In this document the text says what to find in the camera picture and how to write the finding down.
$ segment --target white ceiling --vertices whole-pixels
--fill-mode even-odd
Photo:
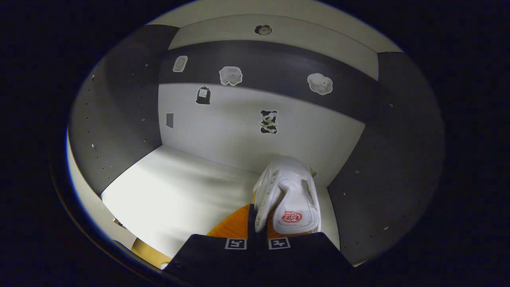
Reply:
[[[314,0],[198,0],[169,11],[148,24],[181,28],[208,19],[244,14],[299,19],[342,33],[377,53],[402,52],[376,29],[335,7]]]
[[[328,186],[365,127],[348,116],[294,98],[239,87],[207,86],[210,105],[195,102],[200,84],[160,85],[158,113],[163,145],[256,174],[261,174],[275,156],[292,156],[317,171],[316,185]],[[261,133],[261,110],[278,111],[276,134]],[[167,113],[174,113],[173,129],[166,126]]]

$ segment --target dark gray wall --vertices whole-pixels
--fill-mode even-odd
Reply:
[[[415,225],[444,158],[443,121],[426,79],[403,53],[378,58],[379,83],[387,91],[328,187],[341,251],[352,263],[388,250]]]
[[[161,145],[158,74],[177,30],[141,27],[101,59],[78,92],[69,142],[78,168],[98,195]]]
[[[188,56],[183,72],[172,71],[178,56]],[[217,41],[169,50],[159,82],[220,84],[225,66],[241,69],[236,87],[253,88],[305,100],[366,122],[373,114],[379,84],[359,70],[328,56],[285,44],[263,41]],[[319,95],[307,78],[321,73],[333,81],[333,91]]]

